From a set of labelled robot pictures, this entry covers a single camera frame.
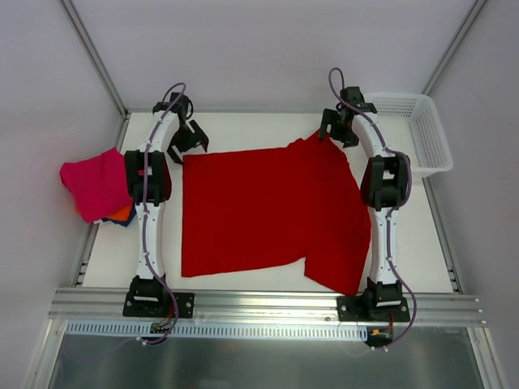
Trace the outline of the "red t shirt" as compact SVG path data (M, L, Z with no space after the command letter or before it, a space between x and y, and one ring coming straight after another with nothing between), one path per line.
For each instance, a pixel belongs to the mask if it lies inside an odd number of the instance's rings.
M370 242L367 207L346 154L330 138L184 158L185 277L303 260L305 277L352 295Z

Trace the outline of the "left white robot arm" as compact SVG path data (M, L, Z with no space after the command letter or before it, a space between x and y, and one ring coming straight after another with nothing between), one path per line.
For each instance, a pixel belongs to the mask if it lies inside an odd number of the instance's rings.
M175 312L162 253L163 216L173 189L167 160L182 165L183 153L197 147L207 151L209 145L208 136L191 118L191 99L182 92L166 95L169 99L152 109L148 137L124 154L127 190L139 226L137 270L125 298L125 317L158 318Z

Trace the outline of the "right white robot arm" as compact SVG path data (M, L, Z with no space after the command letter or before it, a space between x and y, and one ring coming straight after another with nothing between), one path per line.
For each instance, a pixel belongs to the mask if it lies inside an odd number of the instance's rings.
M410 311L397 272L398 212L410 197L409 157L391 149L378 125L374 104L359 87L333 93L335 109L323 111L319 138L327 135L344 147L361 145L367 165L360 185L371 220L371 268L359 297L340 304L342 320L408 323Z

